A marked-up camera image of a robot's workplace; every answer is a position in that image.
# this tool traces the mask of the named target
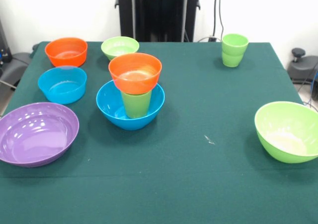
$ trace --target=white wall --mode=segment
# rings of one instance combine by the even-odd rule
[[[271,42],[286,66],[291,49],[318,55],[317,0],[222,0],[225,34],[237,32],[251,42]],[[120,35],[115,0],[0,0],[0,18],[11,50],[64,36],[102,41]],[[213,0],[200,0],[195,41],[211,35]],[[220,36],[217,24],[217,36]]]
[[[226,33],[241,33],[250,42],[270,42],[287,66],[291,49],[301,47],[307,55],[318,55],[317,0],[221,0]],[[214,0],[200,0],[195,39],[213,31]],[[217,24],[217,36],[221,26]]]
[[[0,0],[0,18],[13,53],[75,36],[102,41],[120,35],[115,0]]]

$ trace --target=blue bowl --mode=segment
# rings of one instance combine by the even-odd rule
[[[86,81],[87,75],[83,69],[62,66],[43,73],[38,80],[38,86],[49,101],[69,104],[84,95]]]
[[[96,103],[110,122],[124,130],[134,131],[143,128],[156,117],[164,103],[164,91],[157,84],[152,91],[147,115],[136,119],[131,119],[126,115],[120,90],[115,86],[113,80],[100,88],[96,96]]]

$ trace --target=bowl rim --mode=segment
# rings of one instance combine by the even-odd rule
[[[101,109],[101,107],[100,107],[100,105],[99,105],[99,102],[98,102],[98,100],[97,100],[98,95],[101,93],[102,89],[103,89],[104,87],[108,86],[109,83],[114,83],[114,80],[111,80],[111,81],[105,83],[105,84],[98,90],[97,95],[96,95],[96,104],[97,104],[97,107],[100,109],[100,111],[101,111],[103,114],[105,114],[106,116],[111,117],[111,118],[113,118],[113,119],[120,120],[120,121],[138,121],[138,120],[142,120],[142,119],[145,119],[145,118],[147,118],[147,117],[149,117],[149,116],[152,116],[152,115],[156,114],[158,111],[160,111],[160,109],[162,108],[162,106],[163,106],[163,104],[164,104],[164,101],[165,101],[165,93],[164,93],[163,88],[157,83],[156,86],[158,86],[159,89],[162,91],[163,99],[162,99],[162,102],[161,102],[160,106],[158,106],[158,108],[157,108],[154,112],[152,112],[151,114],[148,114],[148,115],[146,115],[146,116],[139,117],[139,118],[133,118],[133,119],[131,119],[131,118],[130,118],[130,119],[121,119],[121,118],[112,116],[112,115],[110,115],[110,114],[104,112],[104,111]]]
[[[8,113],[5,114],[0,120],[2,120],[4,117],[10,115],[10,114],[13,113],[14,111],[17,111],[17,110],[22,109],[22,108],[24,108],[24,107],[37,105],[37,104],[43,104],[43,105],[45,105],[45,104],[48,104],[48,105],[54,104],[54,105],[56,105],[56,106],[63,107],[63,108],[65,108],[65,109],[67,109],[68,111],[70,111],[70,113],[71,113],[72,115],[74,115],[74,117],[75,117],[75,119],[76,119],[76,127],[75,127],[74,137],[72,137],[71,141],[64,147],[64,149],[62,149],[60,152],[58,152],[58,153],[56,153],[56,154],[54,154],[54,155],[52,155],[52,156],[50,156],[50,157],[48,157],[48,158],[44,158],[44,159],[41,159],[41,160],[37,160],[37,161],[35,161],[35,162],[12,162],[12,161],[8,161],[8,160],[3,159],[3,158],[0,157],[0,160],[1,160],[1,161],[6,162],[6,163],[10,163],[10,164],[13,164],[13,165],[17,165],[17,166],[28,166],[28,165],[32,165],[32,164],[38,164],[38,163],[47,161],[47,160],[49,160],[49,159],[52,159],[52,158],[54,158],[54,157],[56,157],[56,156],[59,156],[59,155],[63,154],[65,151],[68,150],[68,148],[69,148],[69,147],[72,145],[72,143],[74,142],[75,138],[78,136],[78,133],[79,133],[79,130],[80,130],[80,121],[79,121],[78,116],[75,114],[75,112],[74,112],[72,109],[70,109],[69,107],[64,106],[64,105],[62,105],[62,104],[59,104],[59,103],[54,103],[54,102],[34,102],[34,103],[26,104],[26,105],[24,105],[24,106],[20,106],[20,107],[18,107],[18,108],[15,108],[14,110],[8,112]]]
[[[131,37],[128,37],[128,36],[115,36],[115,37],[111,37],[111,38],[109,38],[109,39],[106,39],[105,41],[103,41],[103,42],[101,43],[100,49],[102,50],[103,53],[105,53],[105,54],[107,54],[107,55],[109,55],[109,56],[118,57],[118,56],[115,55],[115,54],[112,54],[112,53],[109,53],[109,52],[103,50],[103,46],[104,46],[107,42],[111,42],[111,40],[120,39],[120,38],[129,39],[129,40],[133,41],[133,42],[137,45],[137,48],[136,48],[133,52],[124,53],[124,54],[132,54],[132,53],[135,53],[135,52],[137,52],[137,51],[139,50],[139,46],[140,46],[140,45],[139,45],[139,42],[138,42],[136,39],[131,38]]]
[[[150,77],[146,77],[146,78],[144,78],[144,79],[130,80],[130,79],[126,79],[126,78],[119,78],[119,76],[118,76],[118,75],[115,75],[115,74],[113,73],[112,69],[110,69],[110,67],[112,66],[112,64],[113,64],[117,59],[121,59],[121,58],[123,58],[123,57],[125,57],[125,56],[133,56],[133,55],[143,55],[143,56],[146,55],[146,56],[150,56],[150,57],[152,57],[153,59],[157,60],[157,62],[160,63],[160,69],[159,69],[159,71],[158,71],[156,74],[154,74],[154,75],[152,75],[152,76],[150,76]],[[123,55],[121,55],[121,56],[118,56],[118,57],[112,59],[112,60],[109,62],[109,64],[108,64],[108,70],[109,70],[109,72],[110,72],[112,78],[115,77],[116,79],[120,79],[120,80],[124,80],[124,81],[129,81],[129,82],[146,81],[146,80],[149,80],[149,79],[152,79],[152,78],[158,76],[158,75],[161,73],[161,71],[162,71],[162,62],[160,61],[160,59],[158,59],[157,57],[155,57],[154,55],[151,55],[151,54],[146,54],[146,53],[127,53],[127,54],[123,54]]]
[[[52,45],[53,43],[55,43],[55,42],[57,42],[57,41],[66,40],[66,39],[76,39],[76,40],[80,40],[80,41],[84,42],[84,43],[85,43],[85,49],[84,49],[84,51],[81,52],[80,54],[77,54],[77,55],[72,56],[72,57],[69,57],[69,58],[57,58],[56,56],[52,56],[52,55],[50,55],[50,54],[47,52],[48,46]],[[45,46],[44,51],[45,51],[45,54],[46,54],[49,58],[54,58],[54,59],[59,59],[59,60],[69,60],[69,59],[73,59],[73,58],[77,58],[77,57],[82,56],[84,53],[87,52],[87,49],[88,49],[88,44],[87,44],[87,42],[86,42],[85,40],[80,39],[80,38],[77,38],[77,37],[64,37],[64,38],[59,38],[59,39],[56,39],[56,40],[53,40],[53,41],[49,42],[49,43]]]
[[[40,90],[43,92],[43,93],[50,93],[49,90],[46,90],[44,91],[44,89],[40,86],[40,79],[42,78],[42,76],[54,69],[77,69],[77,70],[80,70],[82,74],[84,74],[84,82],[77,88],[73,89],[73,90],[70,90],[70,91],[65,91],[65,92],[59,92],[58,94],[67,94],[67,93],[70,93],[70,92],[74,92],[74,91],[77,91],[79,89],[81,89],[83,86],[86,86],[86,83],[87,83],[87,73],[84,71],[84,69],[81,69],[79,67],[75,67],[75,66],[59,66],[59,67],[55,67],[55,68],[51,68],[49,70],[46,70],[44,73],[42,73],[40,75],[40,77],[38,78],[38,87],[40,88]]]
[[[262,131],[260,131],[260,128],[259,126],[257,125],[257,122],[256,122],[256,119],[257,119],[257,116],[258,114],[260,113],[261,110],[263,110],[264,108],[266,108],[267,106],[270,106],[272,104],[277,104],[277,103],[280,103],[280,104],[292,104],[292,105],[295,105],[295,106],[299,106],[299,107],[302,107],[303,109],[307,109],[311,112],[313,112],[313,114],[316,114],[318,115],[317,112],[315,112],[314,110],[312,110],[311,108],[305,106],[305,105],[302,105],[298,102],[292,102],[292,101],[273,101],[273,102],[269,102],[269,103],[266,103],[264,105],[262,105],[258,110],[257,112],[255,113],[255,116],[254,116],[254,124],[255,124],[255,127],[256,127],[256,131],[262,136],[262,138],[268,143],[270,144],[272,147],[280,150],[281,152],[284,152],[284,153],[288,153],[288,154],[292,154],[292,155],[295,155],[295,156],[299,156],[299,157],[314,157],[314,156],[318,156],[318,152],[317,153],[313,153],[313,154],[297,154],[297,153],[293,153],[293,152],[289,152],[289,151],[285,151],[285,150],[282,150],[282,149],[279,149],[277,148],[276,146],[274,146],[273,144],[271,144],[271,142],[269,142],[265,136],[264,136],[264,133]]]

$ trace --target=plastic cup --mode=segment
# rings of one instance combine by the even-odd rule
[[[119,90],[128,94],[143,94],[156,86],[162,64],[152,55],[133,53],[114,58],[108,69]]]
[[[55,67],[79,67],[86,60],[87,43],[78,38],[62,38],[50,42],[45,53]]]
[[[227,34],[222,40],[222,60],[227,67],[237,67],[248,46],[248,39],[240,34]]]
[[[147,115],[152,91],[144,94],[134,95],[121,92],[126,115],[135,119]]]

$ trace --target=small debris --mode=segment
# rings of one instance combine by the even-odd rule
[[[212,140],[210,140],[209,137],[207,137],[206,135],[204,135],[204,137],[207,139],[209,144],[215,145],[215,143]]]

